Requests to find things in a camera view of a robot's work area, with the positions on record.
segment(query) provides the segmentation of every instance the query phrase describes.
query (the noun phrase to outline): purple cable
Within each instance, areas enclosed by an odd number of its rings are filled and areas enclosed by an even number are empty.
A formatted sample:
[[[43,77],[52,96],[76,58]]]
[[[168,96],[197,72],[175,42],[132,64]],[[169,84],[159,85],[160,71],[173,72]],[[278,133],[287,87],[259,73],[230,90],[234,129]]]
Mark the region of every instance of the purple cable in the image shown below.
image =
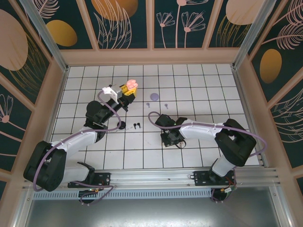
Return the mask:
[[[64,143],[66,143],[67,141],[69,141],[71,138],[74,138],[84,132],[98,132],[98,131],[114,131],[114,130],[117,130],[118,128],[120,128],[121,126],[121,118],[120,116],[117,114],[117,112],[110,106],[108,105],[105,101],[103,101],[101,98],[100,98],[100,95],[103,93],[103,90],[99,92],[98,94],[98,99],[100,100],[100,102],[102,102],[107,108],[109,108],[118,118],[119,120],[119,124],[117,127],[113,128],[113,129],[98,129],[98,130],[94,130],[94,129],[88,129],[88,130],[84,130],[84,131],[80,131],[80,132],[77,132],[69,137],[67,137],[66,139],[62,140],[60,143],[56,144],[55,146],[53,146],[45,155],[44,157],[42,158],[38,168],[37,168],[37,171],[35,173],[35,176],[34,176],[34,180],[33,180],[33,188],[34,188],[34,191],[36,192],[39,192],[41,190],[43,190],[43,188],[40,188],[40,189],[37,189],[37,178],[38,178],[38,175],[39,175],[39,172],[41,170],[41,167],[44,163],[44,161],[47,159],[47,157],[50,155],[50,153],[52,153],[53,150],[55,150],[57,147],[59,147],[60,145],[63,145]]]
[[[83,185],[83,186],[86,186],[86,187],[92,187],[92,188],[98,188],[98,189],[101,189],[101,188],[110,188],[104,195],[101,196],[101,198],[97,199],[97,200],[94,200],[93,202],[91,203],[88,203],[86,204],[87,206],[90,206],[90,205],[93,205],[93,204],[96,204],[97,202],[101,201],[104,197],[106,197],[113,189],[114,187],[112,185],[103,185],[103,186],[96,186],[96,185],[90,185],[90,184],[85,184],[85,183],[81,183],[79,181],[74,181],[74,183],[77,183],[77,184],[80,184],[80,185]],[[82,201],[83,197],[86,196],[86,195],[90,195],[90,194],[97,194],[97,192],[88,192],[88,193],[85,193],[83,194],[81,197],[80,197],[80,202],[82,205],[84,205],[85,203]]]
[[[150,113],[148,114],[148,120],[150,120],[150,122],[151,122],[154,126],[160,128],[160,129],[176,129],[176,128],[180,128],[180,127],[183,127],[183,126],[192,126],[192,125],[201,125],[201,126],[205,126],[205,127],[218,128],[218,129],[228,129],[228,130],[238,131],[238,132],[242,132],[242,133],[248,134],[248,135],[250,135],[250,136],[252,136],[252,137],[255,137],[255,138],[261,140],[261,141],[264,143],[264,148],[261,149],[260,151],[256,152],[256,153],[251,154],[250,157],[252,157],[252,156],[254,156],[254,155],[259,155],[260,153],[262,153],[263,151],[265,151],[265,150],[267,149],[267,143],[266,143],[266,141],[265,141],[262,137],[260,137],[260,136],[258,136],[258,135],[256,135],[256,134],[254,134],[254,133],[251,133],[251,132],[249,132],[249,131],[245,131],[245,130],[237,129],[237,128],[233,128],[233,127],[228,127],[228,126],[223,126],[223,125],[207,124],[207,123],[201,123],[201,122],[194,122],[194,123],[192,123],[192,124],[191,124],[191,123],[187,123],[187,124],[175,125],[175,126],[170,126],[170,127],[163,127],[163,126],[159,126],[159,125],[157,125],[156,123],[152,122],[152,120],[151,120],[151,114],[155,114],[155,113],[156,113],[158,116],[160,116],[160,114],[159,114],[158,112],[152,111],[152,112],[150,112]]]

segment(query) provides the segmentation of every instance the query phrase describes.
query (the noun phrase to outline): purple wire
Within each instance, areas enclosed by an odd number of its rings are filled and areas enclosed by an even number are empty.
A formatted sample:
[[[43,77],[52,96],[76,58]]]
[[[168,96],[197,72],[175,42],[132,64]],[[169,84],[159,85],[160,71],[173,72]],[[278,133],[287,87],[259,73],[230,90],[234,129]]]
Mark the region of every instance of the purple wire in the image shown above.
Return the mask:
[[[93,204],[96,204],[97,202],[101,201],[104,197],[106,197],[113,189],[114,187],[112,185],[99,185],[99,186],[96,186],[96,185],[90,185],[90,184],[86,184],[86,183],[81,183],[79,181],[73,181],[73,183],[77,183],[77,184],[80,184],[80,185],[83,185],[83,186],[86,186],[86,187],[92,187],[92,188],[98,188],[98,189],[101,189],[101,188],[110,188],[104,195],[101,196],[101,198],[97,199],[97,200],[94,200],[93,202],[91,203],[88,203],[86,204],[87,206],[90,206],[90,205],[93,205]],[[88,192],[88,193],[85,193],[83,194],[81,197],[80,197],[80,202],[82,205],[84,205],[85,203],[82,201],[83,197],[86,196],[86,195],[90,195],[90,194],[97,194],[97,192]]]
[[[232,130],[232,131],[238,131],[238,132],[242,132],[242,133],[245,133],[245,134],[248,134],[252,137],[255,137],[259,140],[261,140],[263,143],[264,143],[264,147],[263,149],[259,150],[258,152],[256,153],[253,153],[250,155],[250,157],[254,156],[254,155],[259,155],[260,153],[262,153],[263,151],[265,151],[267,149],[267,143],[266,141],[254,134],[254,133],[251,133],[249,131],[245,131],[245,130],[242,130],[242,129],[237,129],[237,128],[233,128],[233,127],[228,127],[228,126],[223,126],[223,125],[216,125],[216,124],[207,124],[207,123],[201,123],[201,122],[194,122],[194,123],[187,123],[187,124],[181,124],[181,125],[175,125],[175,126],[170,126],[170,127],[163,127],[163,126],[159,126],[157,125],[156,123],[154,123],[152,120],[151,120],[151,114],[157,114],[158,116],[160,116],[160,114],[156,111],[152,111],[148,114],[148,120],[156,127],[160,128],[160,129],[176,129],[176,128],[180,128],[180,127],[183,127],[183,126],[192,126],[192,125],[201,125],[201,126],[205,126],[205,127],[210,127],[210,128],[218,128],[218,129],[228,129],[228,130]]]
[[[43,188],[40,188],[38,189],[37,188],[37,178],[38,178],[38,175],[39,175],[39,172],[41,170],[41,167],[44,163],[44,161],[47,159],[47,157],[50,155],[50,153],[52,153],[53,150],[55,150],[57,147],[59,147],[60,145],[63,145],[64,143],[66,143],[67,141],[69,141],[70,139],[82,134],[82,133],[85,133],[85,132],[98,132],[98,131],[114,131],[114,130],[117,130],[118,128],[120,128],[121,126],[121,118],[120,116],[117,114],[117,112],[110,106],[108,105],[105,101],[103,101],[101,98],[100,98],[100,95],[103,93],[103,90],[101,90],[99,93],[98,93],[98,99],[100,100],[100,102],[102,102],[107,108],[109,108],[118,118],[119,120],[119,124],[117,127],[113,128],[113,129],[98,129],[98,130],[95,130],[95,129],[88,129],[88,130],[84,130],[84,131],[80,131],[80,132],[77,132],[69,137],[67,137],[66,139],[62,140],[60,143],[56,144],[55,146],[53,146],[51,149],[49,149],[49,151],[44,155],[44,157],[42,158],[38,168],[37,168],[37,171],[35,173],[35,176],[34,176],[34,180],[33,180],[33,188],[36,192],[39,192],[41,190],[43,190]]]

